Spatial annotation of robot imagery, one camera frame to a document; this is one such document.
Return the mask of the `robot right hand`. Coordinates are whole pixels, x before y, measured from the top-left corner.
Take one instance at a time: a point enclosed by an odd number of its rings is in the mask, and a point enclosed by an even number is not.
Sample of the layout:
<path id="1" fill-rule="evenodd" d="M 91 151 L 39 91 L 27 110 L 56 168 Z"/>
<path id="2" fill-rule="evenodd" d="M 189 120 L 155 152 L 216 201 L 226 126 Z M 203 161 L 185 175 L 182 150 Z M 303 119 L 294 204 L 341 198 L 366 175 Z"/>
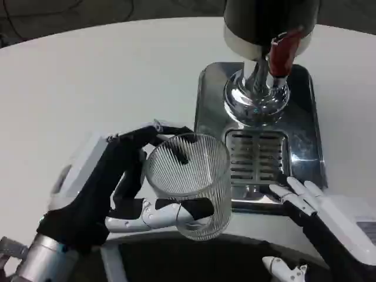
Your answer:
<path id="1" fill-rule="evenodd" d="M 314 246 L 332 281 L 375 281 L 375 209 L 281 174 L 269 193 Z"/>

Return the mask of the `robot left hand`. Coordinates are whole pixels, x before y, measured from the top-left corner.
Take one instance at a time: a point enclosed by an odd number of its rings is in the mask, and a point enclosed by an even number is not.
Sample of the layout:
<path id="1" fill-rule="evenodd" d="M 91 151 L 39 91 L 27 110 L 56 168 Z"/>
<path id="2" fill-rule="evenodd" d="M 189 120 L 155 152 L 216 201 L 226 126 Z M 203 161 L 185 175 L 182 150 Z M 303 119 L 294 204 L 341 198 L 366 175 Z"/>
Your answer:
<path id="1" fill-rule="evenodd" d="M 161 145 L 168 136 L 197 142 L 188 127 L 162 120 L 126 133 L 90 137 L 61 171 L 37 234 L 86 254 L 111 233 L 138 233 L 211 217 L 214 206 L 206 196 L 137 198 L 145 179 L 145 146 Z"/>

